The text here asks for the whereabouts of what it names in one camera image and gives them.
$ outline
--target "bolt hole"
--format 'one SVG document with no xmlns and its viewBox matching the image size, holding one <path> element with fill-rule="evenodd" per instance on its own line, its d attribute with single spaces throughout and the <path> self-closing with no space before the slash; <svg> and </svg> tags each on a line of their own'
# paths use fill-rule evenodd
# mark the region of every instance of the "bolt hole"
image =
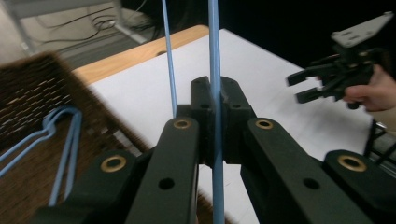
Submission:
<svg viewBox="0 0 396 224">
<path fill-rule="evenodd" d="M 357 39 L 357 38 L 359 38 L 359 36 L 358 35 L 354 35 L 354 36 L 350 37 L 349 40 L 354 40 L 354 39 Z"/>
<path fill-rule="evenodd" d="M 303 180 L 304 185 L 309 188 L 309 189 L 319 189 L 320 188 L 320 184 L 318 183 L 318 181 L 312 179 L 312 178 L 306 178 Z"/>
<path fill-rule="evenodd" d="M 273 124 L 269 120 L 260 119 L 256 121 L 256 126 L 261 129 L 272 129 Z"/>
<path fill-rule="evenodd" d="M 178 129 L 187 129 L 190 127 L 190 122 L 184 119 L 180 119 L 174 123 L 175 128 Z"/>
<path fill-rule="evenodd" d="M 158 187 L 163 190 L 171 189 L 175 185 L 175 181 L 171 178 L 165 178 L 160 180 Z"/>
<path fill-rule="evenodd" d="M 352 32 L 348 31 L 348 32 L 343 33 L 342 35 L 350 35 L 350 34 L 352 34 Z"/>
<path fill-rule="evenodd" d="M 353 161 L 352 159 L 344 159 L 344 162 L 353 167 L 359 167 L 359 163 L 357 161 Z"/>
<path fill-rule="evenodd" d="M 121 164 L 121 160 L 111 160 L 107 162 L 108 167 L 116 167 Z"/>
</svg>

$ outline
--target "robotic arm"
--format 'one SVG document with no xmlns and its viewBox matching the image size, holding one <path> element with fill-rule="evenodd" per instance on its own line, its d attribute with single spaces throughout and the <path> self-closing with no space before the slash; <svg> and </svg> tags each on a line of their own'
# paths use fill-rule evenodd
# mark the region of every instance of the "robotic arm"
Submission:
<svg viewBox="0 0 396 224">
<path fill-rule="evenodd" d="M 288 76 L 289 86 L 305 81 L 308 77 L 318 77 L 322 88 L 313 88 L 296 94 L 297 102 L 305 104 L 319 97 L 333 96 L 334 101 L 343 98 L 346 87 L 366 85 L 373 74 L 373 65 L 382 64 L 389 68 L 389 53 L 385 49 L 370 49 L 365 41 L 376 35 L 393 17 L 391 12 L 332 34 L 336 42 L 331 57 L 316 61 L 304 71 Z M 356 109 L 358 104 L 348 104 L 350 109 Z"/>
</svg>

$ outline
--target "white surface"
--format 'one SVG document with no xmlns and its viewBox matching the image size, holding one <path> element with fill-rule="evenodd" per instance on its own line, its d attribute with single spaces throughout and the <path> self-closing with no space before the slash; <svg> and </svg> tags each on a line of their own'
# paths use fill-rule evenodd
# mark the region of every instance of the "white surface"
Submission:
<svg viewBox="0 0 396 224">
<path fill-rule="evenodd" d="M 208 36 L 173 51 L 177 103 L 190 103 L 190 83 L 209 77 Z M 342 101 L 319 99 L 296 103 L 294 94 L 318 86 L 310 79 L 288 87 L 286 77 L 301 70 L 265 49 L 220 31 L 221 74 L 236 80 L 260 118 L 274 119 L 311 156 L 323 160 L 334 149 L 362 153 L 370 117 L 349 110 Z M 131 67 L 91 85 L 91 89 L 149 146 L 157 144 L 163 125 L 172 118 L 166 55 Z M 200 167 L 199 187 L 211 197 L 211 170 Z M 258 223 L 238 165 L 224 166 L 225 210 L 237 223 Z"/>
</svg>

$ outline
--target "wooden table edge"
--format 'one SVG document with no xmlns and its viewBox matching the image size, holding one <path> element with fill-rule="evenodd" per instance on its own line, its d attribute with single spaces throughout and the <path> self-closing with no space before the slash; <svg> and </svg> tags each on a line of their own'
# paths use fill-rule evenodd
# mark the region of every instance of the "wooden table edge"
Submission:
<svg viewBox="0 0 396 224">
<path fill-rule="evenodd" d="M 171 35 L 172 49 L 179 48 L 194 40 L 209 34 L 209 29 L 204 25 L 196 25 L 186 30 Z M 133 49 L 112 55 L 95 63 L 90 63 L 73 71 L 85 84 L 114 75 L 129 67 L 143 63 L 166 52 L 166 40 L 160 38 Z"/>
</svg>

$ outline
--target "metal bracket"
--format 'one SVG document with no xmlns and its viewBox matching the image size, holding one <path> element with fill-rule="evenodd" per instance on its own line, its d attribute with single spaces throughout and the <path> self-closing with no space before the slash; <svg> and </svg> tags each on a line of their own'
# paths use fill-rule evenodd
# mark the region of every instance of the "metal bracket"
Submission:
<svg viewBox="0 0 396 224">
<path fill-rule="evenodd" d="M 385 12 L 384 15 L 380 17 L 363 22 L 341 32 L 332 33 L 332 39 L 344 48 L 354 47 L 376 35 L 392 17 L 392 12 Z"/>
</svg>

